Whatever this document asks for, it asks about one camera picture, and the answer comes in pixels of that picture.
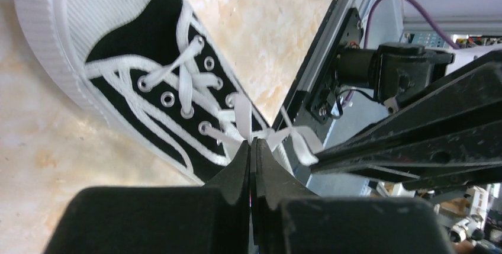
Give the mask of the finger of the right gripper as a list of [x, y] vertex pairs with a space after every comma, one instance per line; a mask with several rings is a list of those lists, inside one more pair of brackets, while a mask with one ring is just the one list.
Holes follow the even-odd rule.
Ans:
[[312, 173], [351, 172], [408, 189], [501, 181], [501, 51], [439, 79], [420, 99], [317, 155]]

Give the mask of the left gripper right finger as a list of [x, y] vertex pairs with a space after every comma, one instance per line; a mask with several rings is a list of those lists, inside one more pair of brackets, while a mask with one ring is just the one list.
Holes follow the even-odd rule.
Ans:
[[453, 253], [427, 202], [320, 197], [287, 172], [268, 144], [250, 147], [254, 241], [260, 253]]

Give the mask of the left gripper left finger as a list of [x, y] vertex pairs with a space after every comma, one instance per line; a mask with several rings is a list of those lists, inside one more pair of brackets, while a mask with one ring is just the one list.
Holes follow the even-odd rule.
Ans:
[[201, 187], [90, 187], [68, 204], [46, 253], [247, 253], [249, 144]]

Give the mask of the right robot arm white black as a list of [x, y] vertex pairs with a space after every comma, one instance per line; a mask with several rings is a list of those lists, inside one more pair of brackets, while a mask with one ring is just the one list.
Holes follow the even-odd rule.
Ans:
[[336, 79], [373, 90], [388, 116], [317, 154], [312, 173], [352, 173], [409, 190], [501, 181], [501, 48], [349, 49]]

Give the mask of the black white sneaker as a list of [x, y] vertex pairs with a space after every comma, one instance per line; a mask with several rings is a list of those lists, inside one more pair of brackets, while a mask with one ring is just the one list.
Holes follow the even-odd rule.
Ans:
[[306, 126], [274, 130], [255, 108], [187, 0], [14, 0], [47, 74], [78, 106], [206, 183], [244, 140], [267, 142], [284, 169], [323, 144]]

